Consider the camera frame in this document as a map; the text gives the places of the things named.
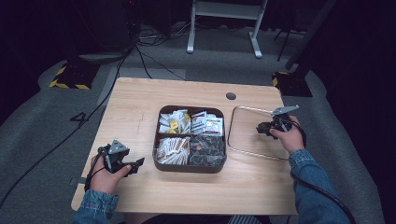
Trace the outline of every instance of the brown tray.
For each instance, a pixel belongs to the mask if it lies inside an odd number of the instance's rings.
[[[179,134],[179,133],[159,133],[160,130],[160,117],[161,114],[170,114],[173,111],[179,110],[179,109],[187,109],[188,113],[191,115],[200,113],[202,111],[206,111],[208,114],[214,114],[216,115],[217,118],[223,118],[223,136],[221,137],[223,143],[224,143],[224,161],[221,165],[219,166],[201,166],[201,165],[190,165],[190,156],[189,156],[189,164],[187,165],[175,165],[175,164],[161,164],[157,161],[157,148],[160,145],[160,139],[166,138],[166,137],[194,137],[196,135],[194,134]],[[161,171],[166,171],[166,172],[182,172],[182,173],[206,173],[206,174],[215,174],[221,171],[222,167],[224,166],[224,163],[227,160],[227,153],[226,153],[226,142],[225,142],[225,128],[224,128],[224,115],[221,113],[216,108],[208,108],[208,107],[194,107],[194,106],[182,106],[182,105],[166,105],[164,106],[159,114],[158,114],[158,120],[157,120],[157,129],[155,133],[155,140],[154,140],[154,148],[152,150],[152,157],[154,160],[154,164],[157,167],[157,169]]]

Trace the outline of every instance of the person's hand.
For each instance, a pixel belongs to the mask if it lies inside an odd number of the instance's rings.
[[[296,117],[290,116],[290,119],[300,124]],[[291,129],[286,133],[283,133],[277,129],[270,129],[270,133],[273,136],[279,138],[283,148],[285,148],[289,154],[298,149],[304,149],[303,137],[298,128],[296,128],[294,125],[291,125]]]
[[[128,174],[132,167],[131,165],[126,165],[116,173],[111,174],[107,169],[105,169],[103,156],[98,157],[99,159],[93,168],[92,173],[95,175],[92,177],[90,189],[113,194],[116,186],[119,184],[119,181]]]

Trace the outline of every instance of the right hand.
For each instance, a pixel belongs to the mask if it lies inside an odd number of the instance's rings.
[[[290,119],[300,124],[296,117],[290,116]],[[270,129],[270,133],[273,136],[279,138],[283,148],[285,148],[289,154],[298,149],[304,149],[303,137],[298,128],[296,128],[294,125],[291,125],[291,129],[286,133],[273,128]]]

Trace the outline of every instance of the jacket cuff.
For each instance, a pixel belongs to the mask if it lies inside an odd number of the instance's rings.
[[[312,157],[306,149],[298,149],[290,154],[289,163],[291,170],[296,174],[303,166],[307,164],[318,165],[315,159]]]
[[[84,194],[81,207],[113,213],[116,210],[119,196],[89,189]]]

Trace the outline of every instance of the denim sleeve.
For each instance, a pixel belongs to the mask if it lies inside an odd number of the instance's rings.
[[[300,149],[291,153],[289,162],[291,171],[297,177],[337,197],[326,172],[307,150]],[[349,223],[347,215],[332,200],[296,182],[293,188],[299,223]]]
[[[73,223],[110,223],[118,202],[119,196],[89,189],[84,194]]]

